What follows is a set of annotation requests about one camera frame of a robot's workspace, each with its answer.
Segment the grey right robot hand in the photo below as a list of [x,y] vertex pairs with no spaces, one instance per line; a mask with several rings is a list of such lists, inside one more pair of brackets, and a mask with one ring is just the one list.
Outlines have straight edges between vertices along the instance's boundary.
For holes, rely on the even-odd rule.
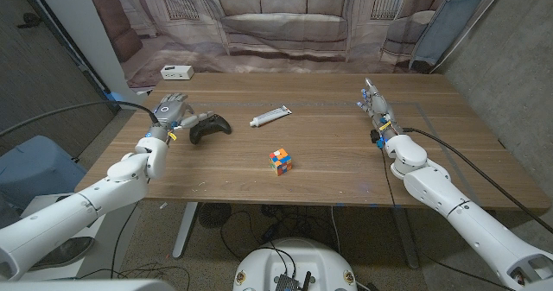
[[361,93],[363,101],[359,101],[357,106],[368,114],[383,142],[403,133],[402,128],[397,124],[393,109],[369,78],[365,78],[365,88]]

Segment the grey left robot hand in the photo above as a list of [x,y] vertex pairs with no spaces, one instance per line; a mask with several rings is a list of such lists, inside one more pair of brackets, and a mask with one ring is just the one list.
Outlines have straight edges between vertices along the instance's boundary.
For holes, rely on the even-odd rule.
[[195,114],[191,105],[186,102],[187,98],[181,92],[166,95],[154,110],[158,123],[154,123],[145,136],[166,141],[170,131],[191,129],[214,115],[213,111]]

